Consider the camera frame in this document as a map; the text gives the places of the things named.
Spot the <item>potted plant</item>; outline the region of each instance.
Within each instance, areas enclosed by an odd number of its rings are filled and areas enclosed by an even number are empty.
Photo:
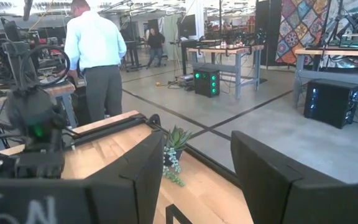
[[[184,186],[185,183],[178,177],[178,174],[181,171],[179,160],[190,137],[190,132],[184,131],[182,128],[178,128],[175,125],[172,131],[169,130],[167,141],[164,146],[163,176],[180,186]]]

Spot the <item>light blue shirt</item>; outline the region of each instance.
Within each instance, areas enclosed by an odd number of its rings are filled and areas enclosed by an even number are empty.
[[[70,70],[120,65],[127,47],[117,26],[97,12],[87,11],[67,23],[65,53]]]

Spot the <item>man's hair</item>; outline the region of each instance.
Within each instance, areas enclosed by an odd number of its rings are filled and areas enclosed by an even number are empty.
[[[74,8],[74,7],[90,8],[90,5],[86,2],[86,0],[73,0],[73,2],[71,2],[71,8]]]

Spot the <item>ceiling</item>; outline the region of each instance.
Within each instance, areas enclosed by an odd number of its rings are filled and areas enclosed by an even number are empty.
[[[31,0],[5,0],[0,1],[0,16],[22,16],[25,1]],[[72,0],[32,0],[31,14],[65,14],[70,13],[70,3]],[[92,10],[99,11],[104,14],[131,14],[136,16],[150,12],[162,11],[167,14],[186,12],[186,4],[184,0],[132,0],[133,6],[125,2],[115,0],[88,0]],[[233,16],[241,16],[251,14],[255,10],[254,0],[235,0],[222,2],[223,15],[233,14]],[[217,16],[219,14],[219,0],[209,0],[204,2],[204,11],[208,16]]]

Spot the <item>concrete floor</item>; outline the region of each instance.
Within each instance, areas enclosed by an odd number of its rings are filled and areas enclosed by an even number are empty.
[[[139,60],[147,63],[142,50]],[[224,57],[223,62],[234,63],[234,58]],[[251,63],[244,63],[242,75],[250,74]],[[124,112],[137,110],[146,116],[157,113],[164,128],[178,125],[192,131],[195,137],[189,143],[230,170],[234,169],[229,136],[239,130],[327,175],[358,182],[358,124],[336,129],[304,118],[303,107],[298,111],[291,107],[293,73],[262,70],[267,81],[259,91],[243,87],[240,100],[234,98],[234,85],[229,88],[224,82],[221,89],[228,94],[221,92],[212,99],[193,91],[155,86],[156,82],[173,81],[179,73],[174,62],[167,62],[166,67],[122,72]]]

